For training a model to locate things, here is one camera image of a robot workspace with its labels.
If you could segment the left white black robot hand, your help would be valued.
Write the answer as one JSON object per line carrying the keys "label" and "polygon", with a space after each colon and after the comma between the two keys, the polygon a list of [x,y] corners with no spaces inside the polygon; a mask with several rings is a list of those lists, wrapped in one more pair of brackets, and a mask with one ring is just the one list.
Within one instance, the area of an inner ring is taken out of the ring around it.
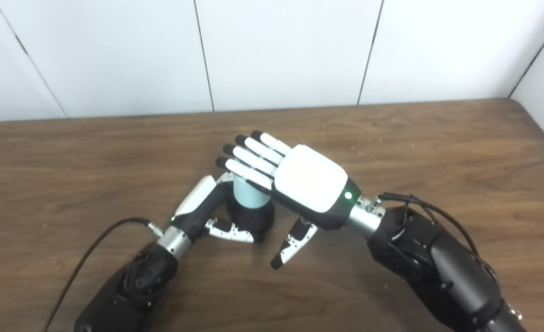
{"label": "left white black robot hand", "polygon": [[181,202],[170,221],[170,225],[183,232],[183,237],[194,244],[206,236],[241,243],[262,243],[262,234],[241,227],[238,223],[213,216],[233,189],[233,176],[223,173],[218,179],[206,176]]}

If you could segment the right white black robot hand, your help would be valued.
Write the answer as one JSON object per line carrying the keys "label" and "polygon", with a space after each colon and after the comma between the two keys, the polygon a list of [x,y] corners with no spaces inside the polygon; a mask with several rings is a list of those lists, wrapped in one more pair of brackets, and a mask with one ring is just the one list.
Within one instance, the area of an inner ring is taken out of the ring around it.
{"label": "right white black robot hand", "polygon": [[344,227],[362,195],[347,172],[307,145],[288,146],[272,135],[253,131],[223,147],[215,164],[299,215],[278,254],[270,262],[280,269],[319,229]]}

